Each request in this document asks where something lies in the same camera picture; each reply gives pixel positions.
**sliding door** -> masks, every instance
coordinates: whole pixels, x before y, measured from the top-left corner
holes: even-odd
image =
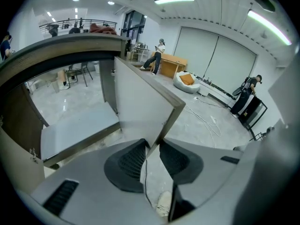
[[[217,39],[217,34],[199,29],[182,28],[174,55],[188,60],[185,70],[203,77]]]
[[[232,94],[249,76],[255,57],[256,55],[245,47],[227,38],[219,37],[205,77]]]

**floor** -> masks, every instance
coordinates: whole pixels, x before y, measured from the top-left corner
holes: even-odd
[[[169,137],[207,147],[230,150],[236,146],[247,144],[251,139],[250,133],[241,125],[238,119],[235,119],[230,114],[227,108],[223,108],[223,104],[211,97],[201,97],[199,94],[185,93],[173,86],[171,78],[159,74],[152,76],[151,72],[145,73],[172,91],[187,104],[185,110],[182,111],[179,118],[166,135],[166,138]],[[55,93],[52,85],[45,85],[38,88],[33,93],[32,100],[50,125],[67,116],[71,116],[74,113],[87,109],[90,106],[94,106],[97,103],[104,102],[99,74],[91,72],[91,75],[94,80],[91,80],[89,76],[86,76],[88,87],[85,87],[83,77],[82,75],[79,75],[78,82],[72,84],[71,88],[68,90],[62,90],[59,93]],[[194,100],[195,96],[199,97],[205,103]],[[218,131],[216,126],[211,127],[218,135],[215,134],[207,124],[206,126],[208,128],[206,128],[205,124],[199,118],[191,114],[191,110],[189,110],[188,107],[211,125],[213,125],[212,116],[217,121],[217,126],[220,131]],[[76,153],[72,157],[59,162],[59,165],[63,166],[85,152],[98,150],[124,141],[122,132],[118,130],[107,136],[105,139]],[[147,194],[152,206],[155,208],[160,194],[163,191],[171,192],[173,186],[173,181],[159,158],[158,147],[148,158],[147,170]],[[141,173],[141,182],[143,184],[144,179],[145,163]]]

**white bean bag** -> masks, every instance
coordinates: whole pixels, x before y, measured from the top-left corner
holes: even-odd
[[[174,86],[184,92],[188,93],[196,93],[200,88],[199,80],[191,74],[194,84],[193,85],[185,85],[179,76],[189,74],[188,72],[179,72],[173,79]]]

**wooden desk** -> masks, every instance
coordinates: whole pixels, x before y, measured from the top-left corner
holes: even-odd
[[[187,59],[183,59],[180,57],[175,57],[170,54],[161,54],[161,70],[160,73],[164,76],[174,78],[177,72],[181,72],[184,70],[185,66],[188,63]],[[151,71],[154,70],[155,61],[151,63]]]

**chair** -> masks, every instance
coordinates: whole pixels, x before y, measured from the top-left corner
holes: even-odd
[[[189,74],[188,72],[178,72],[173,79],[174,86],[184,92],[188,93],[196,93],[200,88],[199,80],[191,74],[194,84],[193,85],[185,85],[179,76]]]
[[[86,80],[85,80],[85,71],[84,70],[88,70],[88,72],[89,72],[89,75],[90,75],[90,77],[91,77],[91,79],[93,80],[93,78],[92,78],[92,75],[90,74],[90,71],[89,71],[89,69],[88,69],[88,62],[82,62],[81,63],[81,67],[80,68],[74,68],[73,69],[73,65],[71,65],[70,67],[69,67],[69,70],[66,72],[67,73],[67,82],[69,83],[69,86],[71,87],[71,84],[70,84],[70,79],[69,79],[69,77],[70,77],[70,75],[72,76],[74,73],[75,73],[75,75],[76,75],[76,82],[78,81],[78,77],[77,77],[77,73],[78,72],[81,72],[82,73],[82,75],[83,75],[83,79],[84,79],[84,82],[85,82],[85,86],[87,87],[88,85],[87,85],[87,83],[86,83]]]

